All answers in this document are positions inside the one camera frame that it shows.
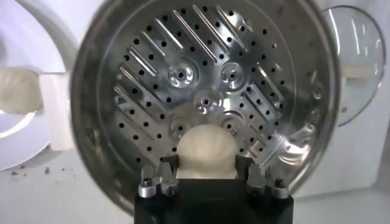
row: white surface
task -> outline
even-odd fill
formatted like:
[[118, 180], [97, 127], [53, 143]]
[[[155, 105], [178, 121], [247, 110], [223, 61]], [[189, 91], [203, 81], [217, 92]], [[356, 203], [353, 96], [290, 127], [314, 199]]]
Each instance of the white surface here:
[[40, 73], [65, 72], [51, 37], [14, 0], [0, 1], [0, 67], [4, 66], [33, 67]]
[[[65, 69], [50, 36], [14, 0], [0, 1], [0, 68], [5, 66], [28, 67], [41, 72]], [[49, 144], [49, 139], [44, 111], [26, 116], [0, 111], [0, 170], [35, 156]]]
[[55, 151], [75, 149], [67, 111], [69, 74], [45, 74], [40, 76], [43, 103], [50, 125], [51, 149]]
[[[382, 27], [387, 44], [390, 44], [390, 1], [349, 0], [317, 1], [331, 7], [350, 4], [370, 13]], [[389, 63], [377, 95], [369, 106], [351, 123], [335, 130], [329, 147], [318, 168], [294, 196], [322, 194], [370, 187], [377, 179], [380, 157], [390, 119]]]

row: bolt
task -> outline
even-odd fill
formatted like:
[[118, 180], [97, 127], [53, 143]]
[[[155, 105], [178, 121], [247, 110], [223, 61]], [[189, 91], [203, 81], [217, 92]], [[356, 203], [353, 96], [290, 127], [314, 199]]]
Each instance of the bolt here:
[[146, 186], [146, 187], [149, 187], [149, 186], [151, 186], [152, 185], [152, 179], [151, 178], [145, 178], [144, 180], [143, 180], [143, 184]]
[[169, 187], [166, 190], [166, 196], [172, 197], [176, 194], [176, 190], [173, 187]]
[[286, 187], [286, 185], [282, 179], [276, 179], [274, 185], [277, 188], [285, 188]]

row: white countertop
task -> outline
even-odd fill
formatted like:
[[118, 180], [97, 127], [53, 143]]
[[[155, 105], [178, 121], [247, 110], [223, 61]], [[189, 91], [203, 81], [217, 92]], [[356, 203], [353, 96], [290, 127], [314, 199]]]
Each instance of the white countertop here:
[[[133, 223], [93, 183], [75, 150], [45, 150], [0, 172], [0, 198], [2, 224]], [[318, 195], [296, 200], [294, 209], [299, 224], [388, 223], [390, 195], [374, 188]]]

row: dumpling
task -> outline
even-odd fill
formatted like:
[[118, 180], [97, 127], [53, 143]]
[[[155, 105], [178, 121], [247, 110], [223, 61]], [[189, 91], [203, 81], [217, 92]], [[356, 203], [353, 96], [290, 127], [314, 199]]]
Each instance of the dumpling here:
[[0, 69], [0, 110], [27, 114], [42, 106], [38, 74], [23, 68]]
[[206, 124], [190, 129], [177, 146], [177, 178], [234, 179], [238, 145], [221, 127]]

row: perforated metal plate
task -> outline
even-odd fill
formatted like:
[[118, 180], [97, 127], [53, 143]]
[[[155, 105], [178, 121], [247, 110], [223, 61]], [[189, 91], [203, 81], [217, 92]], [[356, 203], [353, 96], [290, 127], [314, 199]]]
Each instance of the perforated metal plate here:
[[76, 142], [93, 173], [134, 194], [142, 165], [174, 155], [191, 127], [215, 124], [294, 188], [333, 130], [335, 61], [307, 1], [112, 1], [74, 71]]

